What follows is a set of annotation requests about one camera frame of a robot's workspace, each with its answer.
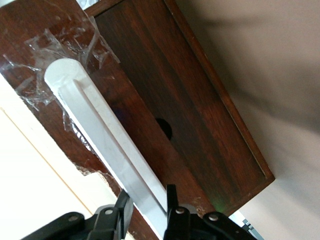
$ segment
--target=clear tape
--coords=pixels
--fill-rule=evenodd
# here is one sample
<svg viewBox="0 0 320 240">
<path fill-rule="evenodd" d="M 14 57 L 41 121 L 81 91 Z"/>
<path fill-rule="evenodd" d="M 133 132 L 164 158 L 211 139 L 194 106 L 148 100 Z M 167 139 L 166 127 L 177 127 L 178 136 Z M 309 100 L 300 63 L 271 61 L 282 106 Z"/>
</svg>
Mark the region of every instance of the clear tape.
<svg viewBox="0 0 320 240">
<path fill-rule="evenodd" d="M 47 67 L 55 60 L 61 58 L 72 58 L 78 60 L 88 74 L 101 69 L 110 61 L 120 62 L 113 53 L 105 39 L 100 35 L 94 17 L 82 17 L 64 22 L 59 30 L 53 34 L 49 29 L 45 29 L 43 34 L 37 35 L 25 41 L 29 48 L 33 65 L 26 65 L 11 61 L 5 54 L 3 57 L 7 63 L 1 67 L 2 71 L 10 71 L 19 76 L 20 68 L 30 70 L 30 77 L 22 81 L 15 89 L 15 92 L 30 106 L 31 110 L 40 111 L 41 105 L 47 106 L 56 97 L 44 81 Z M 95 154 L 86 138 L 81 134 L 75 123 L 62 109 L 62 121 L 64 130 L 73 132 L 85 147 Z"/>
</svg>

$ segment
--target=metal screw head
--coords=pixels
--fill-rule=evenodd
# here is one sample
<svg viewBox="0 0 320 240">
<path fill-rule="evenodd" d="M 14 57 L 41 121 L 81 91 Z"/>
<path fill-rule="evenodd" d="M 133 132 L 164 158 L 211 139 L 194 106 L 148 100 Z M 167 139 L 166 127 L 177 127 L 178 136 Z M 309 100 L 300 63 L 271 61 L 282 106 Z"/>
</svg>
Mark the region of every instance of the metal screw head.
<svg viewBox="0 0 320 240">
<path fill-rule="evenodd" d="M 73 221 L 75 221 L 75 220 L 77 220 L 78 219 L 78 216 L 71 216 L 71 217 L 69 217 L 69 222 L 73 222 Z"/>
<path fill-rule="evenodd" d="M 217 215 L 211 213 L 211 214 L 209 215 L 209 220 L 210 220 L 210 221 L 213 221 L 213 222 L 216 222 L 216 221 L 219 220 L 219 217 L 218 217 Z"/>
<path fill-rule="evenodd" d="M 105 210 L 104 214 L 105 215 L 110 215 L 112 214 L 114 211 L 112 209 L 108 209 L 108 210 Z"/>
<path fill-rule="evenodd" d="M 178 208 L 175 210 L 175 212 L 176 212 L 177 214 L 183 214 L 183 213 L 185 212 L 185 209 L 184 209 L 183 207 L 178 207 Z"/>
</svg>

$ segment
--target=white wall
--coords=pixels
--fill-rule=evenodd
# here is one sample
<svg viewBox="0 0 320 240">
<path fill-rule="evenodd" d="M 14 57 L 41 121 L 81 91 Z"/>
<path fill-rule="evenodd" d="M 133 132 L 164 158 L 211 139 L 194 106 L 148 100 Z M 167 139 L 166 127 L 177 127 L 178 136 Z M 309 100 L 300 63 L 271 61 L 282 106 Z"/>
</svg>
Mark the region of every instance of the white wall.
<svg viewBox="0 0 320 240">
<path fill-rule="evenodd" d="M 1 239 L 21 239 L 61 215 L 91 214 L 0 108 Z"/>
<path fill-rule="evenodd" d="M 320 1 L 177 3 L 276 177 L 240 211 L 266 240 L 319 239 Z"/>
</svg>

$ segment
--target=white slotted bracket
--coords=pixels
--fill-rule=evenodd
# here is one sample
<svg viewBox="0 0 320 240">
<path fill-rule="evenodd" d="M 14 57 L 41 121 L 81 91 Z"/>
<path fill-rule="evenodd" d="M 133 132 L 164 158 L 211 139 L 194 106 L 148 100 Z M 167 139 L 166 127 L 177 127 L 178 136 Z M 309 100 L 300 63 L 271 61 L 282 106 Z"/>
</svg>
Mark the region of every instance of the white slotted bracket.
<svg viewBox="0 0 320 240">
<path fill-rule="evenodd" d="M 44 80 L 92 149 L 133 199 L 153 231 L 167 228 L 167 194 L 80 62 L 62 58 Z"/>
</svg>

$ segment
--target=beige wall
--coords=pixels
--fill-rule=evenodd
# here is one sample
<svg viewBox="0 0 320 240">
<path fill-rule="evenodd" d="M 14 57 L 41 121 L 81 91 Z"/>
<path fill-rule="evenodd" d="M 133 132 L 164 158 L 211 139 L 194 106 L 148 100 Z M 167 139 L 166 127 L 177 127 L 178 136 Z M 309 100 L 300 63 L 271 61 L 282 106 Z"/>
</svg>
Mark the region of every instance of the beige wall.
<svg viewBox="0 0 320 240">
<path fill-rule="evenodd" d="M 277 180 L 240 211 L 319 239 L 320 1 L 177 0 Z"/>
</svg>

